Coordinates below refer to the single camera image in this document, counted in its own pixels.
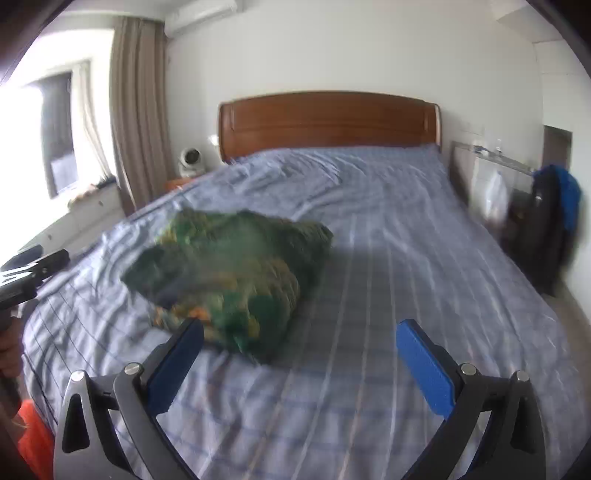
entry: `bed frame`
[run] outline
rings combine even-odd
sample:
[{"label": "bed frame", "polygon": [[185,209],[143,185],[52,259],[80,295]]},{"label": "bed frame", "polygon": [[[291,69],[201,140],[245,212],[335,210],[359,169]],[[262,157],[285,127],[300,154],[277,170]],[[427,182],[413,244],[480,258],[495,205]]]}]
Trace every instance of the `bed frame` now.
[{"label": "bed frame", "polygon": [[441,147],[439,107],[380,93],[297,92],[222,103],[222,160],[270,148],[380,145]]}]

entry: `bedsheet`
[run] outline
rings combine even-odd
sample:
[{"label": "bedsheet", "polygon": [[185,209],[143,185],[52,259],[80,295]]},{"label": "bedsheet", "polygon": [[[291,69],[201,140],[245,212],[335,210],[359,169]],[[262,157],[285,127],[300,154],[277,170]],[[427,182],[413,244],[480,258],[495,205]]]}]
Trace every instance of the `bedsheet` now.
[{"label": "bedsheet", "polygon": [[[40,290],[25,332],[28,391],[55,431],[72,371],[120,371],[168,334],[120,276],[183,207],[323,222],[333,247],[277,357],[256,366],[206,347],[158,421],[204,480],[396,480],[441,423],[395,349],[415,318],[460,363],[526,370],[548,479],[591,434],[555,314],[454,195],[435,146],[275,150],[197,179],[103,234]],[[454,472],[469,465],[486,419]],[[149,478],[122,420],[122,445]]]}]

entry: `black bag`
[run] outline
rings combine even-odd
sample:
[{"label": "black bag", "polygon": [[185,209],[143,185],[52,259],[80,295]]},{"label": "black bag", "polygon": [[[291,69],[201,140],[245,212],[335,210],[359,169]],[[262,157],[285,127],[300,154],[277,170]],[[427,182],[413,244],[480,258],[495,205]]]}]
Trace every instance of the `black bag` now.
[{"label": "black bag", "polygon": [[534,178],[532,193],[511,257],[539,293],[552,294],[572,247],[573,232],[564,227],[560,180],[553,168]]}]

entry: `pillow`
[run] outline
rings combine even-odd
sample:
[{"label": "pillow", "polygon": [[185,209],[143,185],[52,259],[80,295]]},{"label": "pillow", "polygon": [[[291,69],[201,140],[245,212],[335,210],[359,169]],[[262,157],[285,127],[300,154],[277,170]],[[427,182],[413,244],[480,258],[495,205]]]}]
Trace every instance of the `pillow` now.
[{"label": "pillow", "polygon": [[265,362],[318,278],[332,236],[316,222],[185,209],[122,280],[159,307],[154,325],[174,331],[198,318],[209,342]]}]

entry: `blue gripper pad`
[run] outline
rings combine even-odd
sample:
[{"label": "blue gripper pad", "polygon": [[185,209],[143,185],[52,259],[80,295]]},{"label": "blue gripper pad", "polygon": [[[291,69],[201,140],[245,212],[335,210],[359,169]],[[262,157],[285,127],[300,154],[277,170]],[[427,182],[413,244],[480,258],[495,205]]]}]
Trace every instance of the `blue gripper pad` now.
[{"label": "blue gripper pad", "polygon": [[433,413],[447,419],[456,404],[455,389],[452,379],[437,360],[435,344],[417,322],[408,319],[396,328],[396,347]]}]

